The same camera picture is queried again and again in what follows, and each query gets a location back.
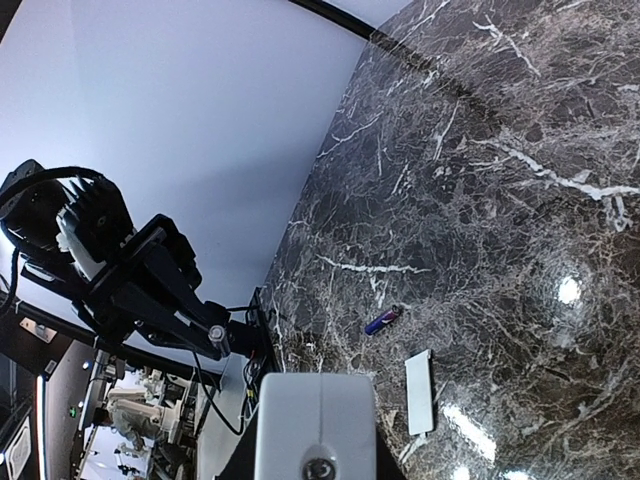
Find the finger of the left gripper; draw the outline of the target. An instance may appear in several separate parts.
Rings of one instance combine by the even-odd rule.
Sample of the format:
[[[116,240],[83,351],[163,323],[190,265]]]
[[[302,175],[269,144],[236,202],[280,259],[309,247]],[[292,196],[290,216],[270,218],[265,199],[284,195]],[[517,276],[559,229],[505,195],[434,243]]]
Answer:
[[[150,344],[195,352],[213,360],[231,354],[227,341],[215,348],[208,332],[213,325],[226,329],[228,315],[201,302],[168,249],[151,242],[134,256],[132,275],[111,296],[113,306],[132,319]]]

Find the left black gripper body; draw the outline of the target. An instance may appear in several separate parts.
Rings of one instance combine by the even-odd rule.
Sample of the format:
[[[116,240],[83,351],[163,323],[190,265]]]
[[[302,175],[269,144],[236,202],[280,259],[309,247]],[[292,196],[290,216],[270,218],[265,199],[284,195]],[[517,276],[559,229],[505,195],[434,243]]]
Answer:
[[[138,332],[111,296],[131,277],[142,247],[165,246],[194,293],[202,281],[195,252],[169,217],[158,214],[136,229],[118,187],[87,168],[22,163],[1,186],[1,227],[25,258],[24,276],[70,300],[109,344]]]

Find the white remote control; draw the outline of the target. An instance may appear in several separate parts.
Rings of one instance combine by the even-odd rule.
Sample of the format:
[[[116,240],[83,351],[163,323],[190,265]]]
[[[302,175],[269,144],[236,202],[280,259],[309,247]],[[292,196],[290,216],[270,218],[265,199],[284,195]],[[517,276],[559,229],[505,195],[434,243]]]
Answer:
[[[256,479],[374,479],[376,415],[370,379],[270,373],[257,412]]]

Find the white battery cover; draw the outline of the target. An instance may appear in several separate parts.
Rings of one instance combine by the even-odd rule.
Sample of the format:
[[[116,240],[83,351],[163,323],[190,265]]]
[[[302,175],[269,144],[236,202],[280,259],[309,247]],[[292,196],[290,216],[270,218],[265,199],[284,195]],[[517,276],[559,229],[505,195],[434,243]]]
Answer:
[[[427,349],[405,361],[407,420],[411,436],[434,430],[431,353]]]

